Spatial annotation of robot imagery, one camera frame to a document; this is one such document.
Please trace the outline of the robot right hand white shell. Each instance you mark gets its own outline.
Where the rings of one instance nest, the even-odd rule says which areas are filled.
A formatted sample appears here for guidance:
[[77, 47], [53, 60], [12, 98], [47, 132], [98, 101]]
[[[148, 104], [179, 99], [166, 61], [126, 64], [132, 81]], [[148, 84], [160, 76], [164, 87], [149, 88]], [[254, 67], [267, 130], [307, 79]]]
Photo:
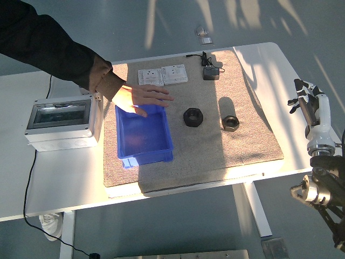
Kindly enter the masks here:
[[335, 154], [335, 142], [330, 136], [331, 113], [329, 98], [312, 83], [294, 79], [297, 97], [288, 101], [290, 114], [301, 109], [307, 123], [305, 137], [308, 140], [307, 151], [310, 156]]

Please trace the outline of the person's left hand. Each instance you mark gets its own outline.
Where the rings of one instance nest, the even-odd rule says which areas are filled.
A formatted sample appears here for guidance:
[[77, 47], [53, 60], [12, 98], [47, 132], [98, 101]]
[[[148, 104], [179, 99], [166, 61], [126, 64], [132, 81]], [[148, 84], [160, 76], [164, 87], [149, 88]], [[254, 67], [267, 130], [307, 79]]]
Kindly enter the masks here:
[[166, 101], [173, 101], [174, 97], [169, 91], [155, 85], [129, 85], [124, 84], [115, 96], [112, 102], [128, 113], [135, 113], [146, 118], [147, 112], [140, 108], [142, 105], [157, 105], [168, 107]]

